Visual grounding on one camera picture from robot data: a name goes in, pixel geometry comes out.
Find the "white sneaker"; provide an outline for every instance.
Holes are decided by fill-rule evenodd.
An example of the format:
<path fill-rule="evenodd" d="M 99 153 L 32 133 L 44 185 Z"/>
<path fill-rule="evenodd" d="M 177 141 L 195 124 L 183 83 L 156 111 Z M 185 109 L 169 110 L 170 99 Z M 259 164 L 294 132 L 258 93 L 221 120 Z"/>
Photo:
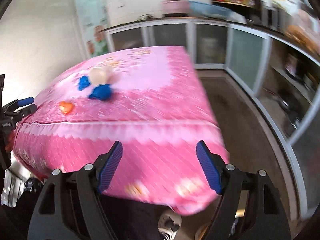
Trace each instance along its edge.
<path fill-rule="evenodd" d="M 181 227 L 182 218 L 171 209 L 164 211 L 158 222 L 158 230 L 164 240 L 173 240 Z"/>

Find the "orange object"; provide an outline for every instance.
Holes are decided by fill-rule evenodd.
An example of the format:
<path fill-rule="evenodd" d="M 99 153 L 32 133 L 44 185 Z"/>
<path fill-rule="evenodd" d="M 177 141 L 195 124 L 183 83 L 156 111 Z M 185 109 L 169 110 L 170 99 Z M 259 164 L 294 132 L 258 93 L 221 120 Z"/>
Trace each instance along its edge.
<path fill-rule="evenodd" d="M 73 109 L 73 103 L 66 102 L 66 101 L 61 101 L 59 103 L 59 107 L 60 107 L 60 110 L 64 114 L 69 114 L 71 112 L 71 110 Z"/>
<path fill-rule="evenodd" d="M 13 149 L 14 131 L 11 131 L 11 132 L 9 133 L 9 136 L 8 136 L 7 140 L 8 140 L 8 143 L 7 143 L 6 146 L 5 146 L 5 151 L 8 152 L 8 153 L 10 153 L 10 152 L 12 151 L 12 149 Z"/>

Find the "food package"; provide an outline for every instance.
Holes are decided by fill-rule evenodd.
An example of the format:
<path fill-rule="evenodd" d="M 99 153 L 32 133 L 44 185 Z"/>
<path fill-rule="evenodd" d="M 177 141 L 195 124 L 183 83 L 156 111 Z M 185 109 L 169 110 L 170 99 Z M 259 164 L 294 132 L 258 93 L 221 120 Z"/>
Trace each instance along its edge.
<path fill-rule="evenodd" d="M 288 26 L 286 35 L 298 43 L 306 46 L 312 53 L 320 53 L 320 35 L 314 30 L 311 16 L 299 9 L 292 16 L 292 22 Z"/>

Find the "kitchen cabinet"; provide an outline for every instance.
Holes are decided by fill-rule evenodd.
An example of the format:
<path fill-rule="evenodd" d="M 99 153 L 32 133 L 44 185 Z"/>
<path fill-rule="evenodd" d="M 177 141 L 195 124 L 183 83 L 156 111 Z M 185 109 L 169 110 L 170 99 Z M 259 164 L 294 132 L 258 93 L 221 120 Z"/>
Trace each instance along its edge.
<path fill-rule="evenodd" d="M 295 55 L 299 62 L 295 67 L 302 68 L 305 72 L 299 79 L 294 78 L 285 70 L 291 54 Z M 267 73 L 258 98 L 275 121 L 284 138 L 287 139 L 298 129 L 315 95 L 315 91 L 312 92 L 312 89 L 308 89 L 304 84 L 304 76 L 311 72 L 316 77 L 319 76 L 320 71 L 302 53 L 274 39 L 270 55 Z M 287 109 L 284 109 L 283 106 L 280 107 L 280 104 L 276 102 L 282 99 L 287 102 Z"/>
<path fill-rule="evenodd" d="M 143 47 L 141 28 L 111 34 L 115 51 Z"/>
<path fill-rule="evenodd" d="M 320 201 L 320 110 L 309 127 L 292 146 L 301 168 L 307 195 L 308 210 L 315 210 Z"/>
<path fill-rule="evenodd" d="M 228 28 L 225 26 L 196 24 L 196 63 L 224 64 Z"/>
<path fill-rule="evenodd" d="M 152 26 L 155 46 L 183 46 L 187 48 L 186 24 Z"/>

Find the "dark floor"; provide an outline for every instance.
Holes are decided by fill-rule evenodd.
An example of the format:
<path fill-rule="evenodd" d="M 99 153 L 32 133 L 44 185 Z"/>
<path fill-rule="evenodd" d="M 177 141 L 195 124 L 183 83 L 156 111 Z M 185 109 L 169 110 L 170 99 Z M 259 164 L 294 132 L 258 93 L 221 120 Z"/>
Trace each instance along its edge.
<path fill-rule="evenodd" d="M 281 200 L 289 213 L 288 195 L 282 173 L 273 149 L 249 106 L 225 78 L 201 78 L 212 110 L 219 123 L 230 162 L 242 171 L 257 172 L 264 169 L 279 189 Z M 239 208 L 244 208 L 246 195 L 242 195 Z M 182 227 L 175 240 L 194 239 L 197 229 L 208 223 L 218 200 L 194 216 L 183 217 Z M 165 207 L 159 207 L 159 215 Z"/>

